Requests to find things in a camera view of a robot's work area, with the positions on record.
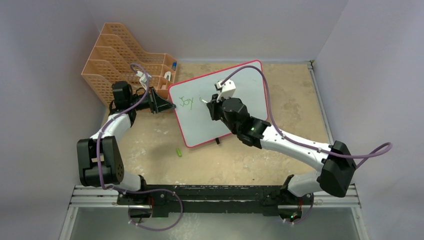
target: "white cable clip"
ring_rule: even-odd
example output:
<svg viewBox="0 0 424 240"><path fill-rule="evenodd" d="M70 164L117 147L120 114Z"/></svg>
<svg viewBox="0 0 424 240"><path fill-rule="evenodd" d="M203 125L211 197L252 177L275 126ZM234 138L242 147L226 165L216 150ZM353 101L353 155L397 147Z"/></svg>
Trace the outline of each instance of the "white cable clip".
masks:
<svg viewBox="0 0 424 240"><path fill-rule="evenodd" d="M143 88L147 91L147 77L148 79L150 79L152 75L147 73L146 77L146 75L142 71L137 71L136 75L140 78L138 81L140 82L141 86L143 86Z"/></svg>
<svg viewBox="0 0 424 240"><path fill-rule="evenodd" d="M171 81L171 71L165 72L163 77L166 78L166 80Z"/></svg>

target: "white wall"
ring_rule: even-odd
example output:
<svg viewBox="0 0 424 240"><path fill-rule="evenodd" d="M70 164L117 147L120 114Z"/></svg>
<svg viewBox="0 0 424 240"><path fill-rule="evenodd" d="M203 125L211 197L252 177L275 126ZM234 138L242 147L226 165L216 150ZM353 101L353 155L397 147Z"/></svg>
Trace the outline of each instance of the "white wall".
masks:
<svg viewBox="0 0 424 240"><path fill-rule="evenodd" d="M349 0L315 62L336 140L355 154L392 141L356 171L372 240L424 235L424 1Z"/></svg>
<svg viewBox="0 0 424 240"><path fill-rule="evenodd" d="M0 238L58 239L105 111L80 76L99 32L82 0L0 1L0 32Z"/></svg>
<svg viewBox="0 0 424 240"><path fill-rule="evenodd" d="M318 56L348 0L86 0L99 29L127 26L181 61L293 62Z"/></svg>

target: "whiteboard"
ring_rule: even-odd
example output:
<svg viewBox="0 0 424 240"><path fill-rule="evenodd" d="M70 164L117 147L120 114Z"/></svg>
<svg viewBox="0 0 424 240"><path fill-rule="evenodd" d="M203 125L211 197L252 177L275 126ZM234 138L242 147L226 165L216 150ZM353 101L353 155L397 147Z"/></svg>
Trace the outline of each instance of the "whiteboard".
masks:
<svg viewBox="0 0 424 240"><path fill-rule="evenodd" d="M174 111L187 147L193 148L231 133L222 121L211 119L208 107L202 99L211 101L212 95L218 93L214 84L245 65L262 70L262 63L254 60L178 82L169 87L169 96L176 105ZM251 116L266 120L268 111L261 74L253 68L245 68L231 77L231 80L236 87L233 98L241 99Z"/></svg>

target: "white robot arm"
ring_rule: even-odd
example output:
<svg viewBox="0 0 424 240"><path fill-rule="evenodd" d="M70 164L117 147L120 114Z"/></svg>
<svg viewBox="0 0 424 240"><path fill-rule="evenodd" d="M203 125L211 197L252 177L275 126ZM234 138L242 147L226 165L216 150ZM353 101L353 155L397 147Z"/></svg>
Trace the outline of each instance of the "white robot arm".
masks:
<svg viewBox="0 0 424 240"><path fill-rule="evenodd" d="M215 84L215 88L219 93L214 94L210 102L206 102L212 120L222 121L248 146L285 154L315 169L310 173L289 176L285 183L289 192L297 197L320 191L326 191L336 197L346 195L356 170L355 162L350 158L333 157L321 151L350 155L344 143L336 141L334 145L329 145L314 142L283 130L280 130L281 135L269 122L250 116L242 101L232 97L236 90L232 80L228 79L224 84L220 80ZM315 146L320 151L295 144L285 137L301 144Z"/></svg>
<svg viewBox="0 0 424 240"><path fill-rule="evenodd" d="M126 81L118 81L112 85L113 102L110 103L107 126L102 127L90 138L81 139L76 145L79 166L79 179L83 186L100 187L99 167L92 159L97 158L96 143L101 134L100 156L103 181L106 186L114 185L119 189L138 191L146 187L143 176L136 175L124 170L124 164L118 149L118 142L127 130L131 128L136 118L136 111L150 109L153 114L174 109L175 105L160 97L156 91L150 87L145 94L147 97L141 101L141 95L133 94L132 87ZM135 103L141 101L132 110L126 111Z"/></svg>

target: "purple cable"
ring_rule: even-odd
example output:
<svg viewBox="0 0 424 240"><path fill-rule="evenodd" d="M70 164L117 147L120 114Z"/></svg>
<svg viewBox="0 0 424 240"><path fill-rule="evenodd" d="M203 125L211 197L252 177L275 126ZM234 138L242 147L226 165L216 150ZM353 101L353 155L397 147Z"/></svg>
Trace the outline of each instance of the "purple cable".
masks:
<svg viewBox="0 0 424 240"><path fill-rule="evenodd" d="M285 136L281 130L277 127L276 121L274 120L274 116L273 116L273 111L271 109L271 98L270 98L270 89L268 88L268 83L267 83L267 79L265 78L264 73L257 67L255 66L242 66L239 69L235 70L233 73L231 73L229 76L227 76L221 83L224 84L228 79L230 79L232 76L234 76L234 74L236 74L237 72L239 72L242 69L246 69L246 68L252 68L255 69L256 71L258 71L260 73L260 75L262 76L262 80L263 83L265 84L265 90L266 90L266 98L268 99L268 110L269 110L269 117L271 118L271 122L274 125L275 130L280 134L281 137L283 137L284 139L287 139L289 142L291 142L292 144L296 144L298 146L304 147L304 148L308 148L308 149L312 149L315 150L317 152L323 152L326 153L328 155L332 155L338 158L348 158L348 159L363 159L361 160L358 165L356 166L356 169L358 169L365 161L367 161L369 158L373 158L373 157L377 157L377 156L381 156L385 153L387 153L390 149L392 149L393 144L391 142L386 142L380 146L378 146L376 149L374 149L372 152L370 152L369 154L366 155L344 155L344 154L338 154L332 151L328 151L328 150L324 150L324 149L320 149L316 146L312 146L312 145L308 145L305 143L301 143L298 142L296 140L293 140L291 138L289 138L288 136Z"/></svg>
<svg viewBox="0 0 424 240"><path fill-rule="evenodd" d="M134 70L134 68L133 68L133 66L136 66L136 67L138 67L138 68L140 68L141 70L142 70L142 72L144 73L144 75L146 76L146 78L147 78L147 82L146 82L146 86L149 86L149 81L150 81L150 79L149 79L149 75L147 74L147 72L146 72L146 70L142 67L142 66L140 66L138 63L131 63L130 65L129 65L129 67L131 68L131 70L133 71L133 72L135 72L135 73L137 73L137 71L136 70ZM147 191L132 191L132 190L125 190L125 189L122 189L122 188L119 188L119 187L115 187L115 186L113 186L113 185L109 185L109 186L105 186L105 180L103 179L103 170L102 170L102 161L101 161L101 159L100 159L100 140L102 139L102 135L103 135L103 132L106 130L106 128L115 120L115 119L117 119L117 118L119 118L121 115L123 115L123 114L126 114L126 113L128 113L129 111L131 111L131 110L133 110L134 108L136 108L140 103L142 103L143 102L143 100L145 99L145 97L147 96L147 92L148 92L148 89L146 89L145 91L144 91L144 94L143 94L143 96L141 97L141 99L138 101L138 102L136 102L134 105L132 105L131 107L129 107L129 108L127 108L126 110L124 110L124 111L122 111L122 112L120 112L117 116L115 116L115 117L113 117L113 118L111 118L109 121L107 121L104 125L103 125L103 127L101 127L101 129L100 129L100 132L99 132L99 134L98 134L98 137L97 137L97 142L96 142L96 155L97 155L97 166L98 166L98 174L99 174L99 178L100 178L100 185L101 185L101 188L102 189L104 189L104 190L107 190L107 189L113 189L113 190L116 190L116 191L119 191L119 192L123 192L123 193L130 193L130 194L148 194L148 193L153 193L153 192L162 192L162 191L164 191L164 192L168 192L168 193L171 193L172 195L174 195L175 197L176 197L176 199L178 200L178 202L179 202L179 206L180 206L180 208L181 208L181 211L180 211L180 213L179 213L179 217L178 217L178 219L172 224L172 225L170 225L170 226L168 226L168 227L165 227L165 228L151 228L151 227L147 227L147 226L143 226L143 225L140 225L140 224L136 224L134 221L132 221L132 220L130 220L134 225L136 225L136 226L138 226L138 227L140 227L140 228L143 228L143 229L146 229L146 230L150 230L150 231L165 231L165 230L168 230L168 229L170 229L170 228L173 228L175 225L177 225L178 224L178 222L181 220L181 218L183 217L183 202L181 201L181 199L180 199L180 197L178 197L178 195L177 194L175 194L175 192L173 192L173 191L171 191L171 190L168 190L168 189L152 189L152 190L147 190Z"/></svg>
<svg viewBox="0 0 424 240"><path fill-rule="evenodd" d="M311 196L311 200L310 200L310 207L308 208L308 210L307 210L307 212L305 213L305 215L303 215L299 220L297 220L297 221L293 221L293 222L287 222L287 220L284 222L285 224L289 224L289 225L296 225L296 224L300 224L301 222L303 222L308 216L309 216L309 214L312 212L312 207L314 206L314 199L315 199L315 196L314 196L314 193L311 193L310 194L310 196Z"/></svg>

